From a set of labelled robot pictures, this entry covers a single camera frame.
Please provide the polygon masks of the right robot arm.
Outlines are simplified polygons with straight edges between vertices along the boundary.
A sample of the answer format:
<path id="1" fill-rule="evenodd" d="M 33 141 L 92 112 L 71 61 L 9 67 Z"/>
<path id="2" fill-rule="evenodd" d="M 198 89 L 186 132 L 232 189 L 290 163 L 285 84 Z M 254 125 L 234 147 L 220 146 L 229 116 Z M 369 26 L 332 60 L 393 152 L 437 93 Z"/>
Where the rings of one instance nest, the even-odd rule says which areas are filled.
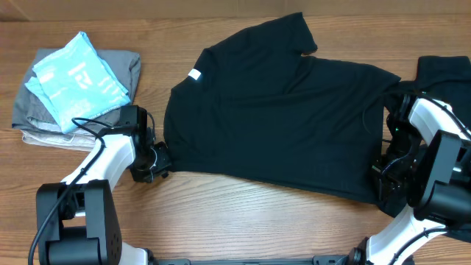
<path id="1" fill-rule="evenodd" d="M 425 93 L 401 96 L 389 117 L 389 151 L 370 174 L 382 202 L 404 193 L 406 206 L 339 264 L 404 264 L 437 236 L 470 231 L 470 131 L 449 104 Z"/>

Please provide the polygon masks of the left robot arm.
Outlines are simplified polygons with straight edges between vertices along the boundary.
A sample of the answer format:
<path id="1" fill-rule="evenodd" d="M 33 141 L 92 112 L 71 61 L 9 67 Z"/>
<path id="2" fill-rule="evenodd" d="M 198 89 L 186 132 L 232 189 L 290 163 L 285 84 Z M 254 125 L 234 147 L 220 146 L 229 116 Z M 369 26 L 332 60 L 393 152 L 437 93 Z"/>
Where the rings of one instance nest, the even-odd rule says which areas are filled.
<path id="1" fill-rule="evenodd" d="M 74 172 L 38 189 L 30 264 L 34 258 L 48 265 L 157 263 L 151 250 L 124 242 L 112 195 L 126 170 L 137 183 L 167 177 L 167 147 L 150 133 L 139 125 L 104 128 Z"/>

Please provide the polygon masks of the black t-shirt with label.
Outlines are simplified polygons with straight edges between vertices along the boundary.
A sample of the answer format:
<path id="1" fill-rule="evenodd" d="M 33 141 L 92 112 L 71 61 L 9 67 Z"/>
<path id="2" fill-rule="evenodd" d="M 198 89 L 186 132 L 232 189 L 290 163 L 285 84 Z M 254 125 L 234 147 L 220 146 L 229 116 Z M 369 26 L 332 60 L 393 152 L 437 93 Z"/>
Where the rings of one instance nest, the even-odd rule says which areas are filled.
<path id="1" fill-rule="evenodd" d="M 166 108 L 173 170 L 377 202 L 368 171 L 381 151 L 381 94 L 400 79 L 316 49 L 301 13 L 204 49 Z"/>

